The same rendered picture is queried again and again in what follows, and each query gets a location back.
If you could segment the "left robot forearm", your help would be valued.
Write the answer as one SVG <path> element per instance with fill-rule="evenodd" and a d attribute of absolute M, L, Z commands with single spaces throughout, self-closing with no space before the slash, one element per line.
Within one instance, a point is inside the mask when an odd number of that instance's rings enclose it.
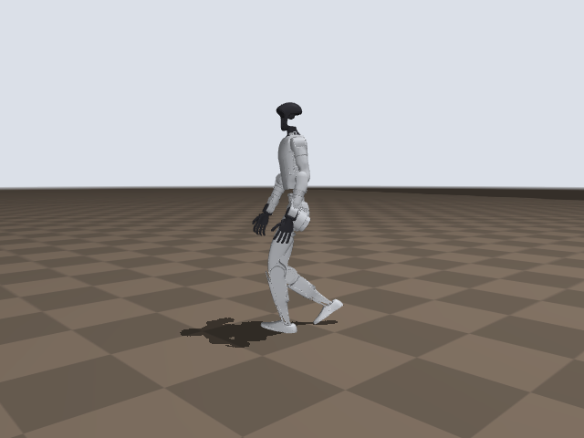
<path fill-rule="evenodd" d="M 307 193 L 308 190 L 308 175 L 305 172 L 299 172 L 297 174 L 297 183 L 294 186 L 294 192 L 292 195 L 292 200 L 289 204 L 289 212 L 288 215 L 292 217 L 297 216 L 298 209 L 301 207 L 304 195 Z"/>

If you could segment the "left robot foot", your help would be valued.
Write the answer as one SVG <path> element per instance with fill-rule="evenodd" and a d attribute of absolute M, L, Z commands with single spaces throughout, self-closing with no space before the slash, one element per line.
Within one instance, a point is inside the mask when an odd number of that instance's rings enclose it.
<path fill-rule="evenodd" d="M 288 326 L 288 324 L 289 323 L 287 323 L 287 325 L 286 324 L 284 325 L 282 323 L 282 320 L 279 320 L 279 321 L 273 321 L 273 322 L 261 322 L 261 327 L 263 327 L 265 329 L 274 330 L 274 331 L 284 332 L 284 333 L 296 333 L 297 332 L 296 324 L 290 323 L 289 326 Z"/>

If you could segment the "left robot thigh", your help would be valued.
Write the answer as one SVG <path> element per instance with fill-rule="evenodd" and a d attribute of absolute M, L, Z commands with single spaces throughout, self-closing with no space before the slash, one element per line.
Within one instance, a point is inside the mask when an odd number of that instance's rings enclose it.
<path fill-rule="evenodd" d="M 308 217 L 307 213 L 304 212 L 303 210 L 299 209 L 297 219 L 296 219 L 296 221 L 293 221 L 294 228 L 296 230 L 299 230 L 300 232 L 302 232 L 306 229 L 309 222 L 310 222 L 310 218 Z M 279 230 L 279 227 L 277 228 L 276 233 L 278 230 Z M 294 235 L 296 235 L 296 234 L 294 233 L 294 229 L 293 229 L 293 232 L 291 233 L 291 236 L 290 236 L 290 240 L 287 244 L 286 244 L 286 241 L 287 241 L 287 237 L 288 237 L 289 233 L 287 233 L 286 240 L 283 244 L 281 244 L 281 242 L 283 240 L 285 233 L 283 233 L 281 240 L 278 243 L 276 242 L 278 240 L 280 234 L 281 234 L 281 231 L 280 231 L 278 237 L 275 240 L 274 239 L 272 240 L 272 243 L 271 243 L 271 246 L 269 249 L 268 263 L 267 263 L 269 276 L 270 276 L 270 270 L 275 266 L 283 267 L 285 270 L 285 276 L 287 274 L 287 269 L 286 269 L 285 265 L 282 264 L 279 260 L 287 252 L 288 248 L 291 246 L 291 244 L 294 240 Z M 275 235 L 274 235 L 274 237 L 275 237 Z"/>

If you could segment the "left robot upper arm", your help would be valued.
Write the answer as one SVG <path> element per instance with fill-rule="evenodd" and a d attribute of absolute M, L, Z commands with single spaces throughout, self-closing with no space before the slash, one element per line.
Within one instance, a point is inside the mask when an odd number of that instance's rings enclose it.
<path fill-rule="evenodd" d="M 305 172 L 308 175 L 308 181 L 310 179 L 310 172 L 308 166 L 308 155 L 307 155 L 307 141 L 304 137 L 295 137 L 290 139 L 290 148 L 294 152 L 296 165 L 301 172 Z M 297 176 L 295 178 L 297 182 Z"/>

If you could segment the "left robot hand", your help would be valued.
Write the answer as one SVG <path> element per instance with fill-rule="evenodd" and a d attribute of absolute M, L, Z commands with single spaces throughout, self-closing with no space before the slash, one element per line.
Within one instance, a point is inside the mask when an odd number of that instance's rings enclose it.
<path fill-rule="evenodd" d="M 287 241 L 286 241 L 286 244 L 287 244 L 289 242 L 289 240 L 290 240 L 291 233 L 293 232 L 293 228 L 294 228 L 293 221 L 296 221 L 297 216 L 294 218 L 294 217 L 288 215 L 289 209 L 290 209 L 290 207 L 287 208 L 287 211 L 286 211 L 286 214 L 285 214 L 285 217 L 286 218 L 285 219 L 282 219 L 280 223 L 278 223 L 277 225 L 275 225 L 271 229 L 271 232 L 273 232 L 276 228 L 279 227 L 279 230 L 277 231 L 275 237 L 273 238 L 274 240 L 278 237 L 278 235 L 279 235 L 279 233 L 281 231 L 281 234 L 280 234 L 278 240 L 276 241 L 277 243 L 281 240 L 281 238 L 283 236 L 283 233 L 285 233 L 285 235 L 283 237 L 283 240 L 281 242 L 281 244 L 283 244 L 285 242 L 285 240 L 286 240 L 287 233 L 289 233 L 288 234 L 288 237 L 287 237 Z M 297 212 L 297 214 L 298 214 L 298 212 Z"/>

